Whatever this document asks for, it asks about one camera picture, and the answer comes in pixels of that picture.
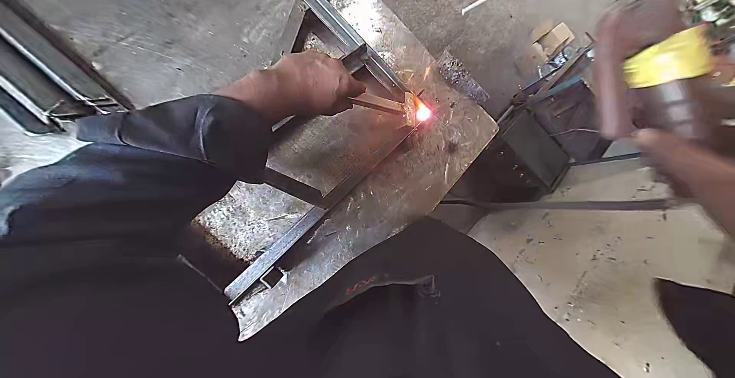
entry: steel frame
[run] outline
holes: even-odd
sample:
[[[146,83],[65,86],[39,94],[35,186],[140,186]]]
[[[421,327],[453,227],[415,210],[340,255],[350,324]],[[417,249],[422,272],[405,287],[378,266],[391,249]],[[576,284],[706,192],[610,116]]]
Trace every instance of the steel frame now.
[[[350,73],[366,67],[386,89],[400,100],[405,98],[406,92],[410,92],[385,61],[370,45],[365,43],[328,0],[295,1],[281,36],[280,46],[276,50],[274,62],[277,62],[284,54],[301,50],[300,47],[303,46],[308,34],[308,27],[304,26],[304,21],[314,21],[314,18],[336,37],[335,45],[345,54],[342,61]],[[289,120],[291,118],[274,125],[273,131],[277,132]],[[370,157],[326,195],[322,195],[312,186],[266,167],[264,178],[266,184],[304,200],[314,207],[225,288],[225,295],[230,298],[230,306],[237,304],[259,280],[267,288],[272,288],[282,276],[280,272],[276,273],[278,260],[417,129],[418,126],[403,126],[397,129],[387,142],[373,151]]]

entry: cardboard box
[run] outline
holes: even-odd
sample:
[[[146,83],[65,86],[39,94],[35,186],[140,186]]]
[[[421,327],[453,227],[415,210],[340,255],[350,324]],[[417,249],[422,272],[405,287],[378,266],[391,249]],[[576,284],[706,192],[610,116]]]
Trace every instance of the cardboard box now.
[[[556,55],[566,44],[574,40],[572,30],[563,22],[545,34],[534,30],[534,35],[540,35],[540,37],[532,46],[544,62],[548,61],[551,56]]]

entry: dark blue sleeve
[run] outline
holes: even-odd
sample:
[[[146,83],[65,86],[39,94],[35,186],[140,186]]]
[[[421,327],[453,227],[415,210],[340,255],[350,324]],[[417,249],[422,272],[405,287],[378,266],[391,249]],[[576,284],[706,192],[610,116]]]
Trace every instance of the dark blue sleeve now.
[[[79,121],[93,144],[0,190],[0,244],[162,239],[260,183],[271,124],[229,98],[198,95]]]

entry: blurred hand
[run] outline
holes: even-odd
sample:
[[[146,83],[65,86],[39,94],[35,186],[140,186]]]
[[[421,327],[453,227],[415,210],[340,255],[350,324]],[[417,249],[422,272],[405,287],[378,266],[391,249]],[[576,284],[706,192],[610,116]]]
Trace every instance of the blurred hand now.
[[[635,134],[641,151],[649,154],[675,184],[685,184],[697,201],[730,236],[735,235],[735,164],[683,137],[654,129]]]
[[[284,55],[278,63],[217,92],[244,102],[266,117],[335,115],[352,108],[348,97],[365,91],[339,59],[317,51]]]
[[[635,90],[623,79],[626,58],[686,29],[678,10],[679,0],[636,0],[616,3],[602,16],[595,45],[595,93],[600,131],[605,138],[629,137],[634,123],[647,123]]]

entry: welding spark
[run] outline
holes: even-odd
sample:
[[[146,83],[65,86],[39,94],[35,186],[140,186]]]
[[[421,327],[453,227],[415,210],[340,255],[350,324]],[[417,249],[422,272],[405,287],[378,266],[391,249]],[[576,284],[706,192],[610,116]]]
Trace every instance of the welding spark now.
[[[431,117],[431,110],[425,103],[418,101],[416,103],[416,119],[421,123]]]

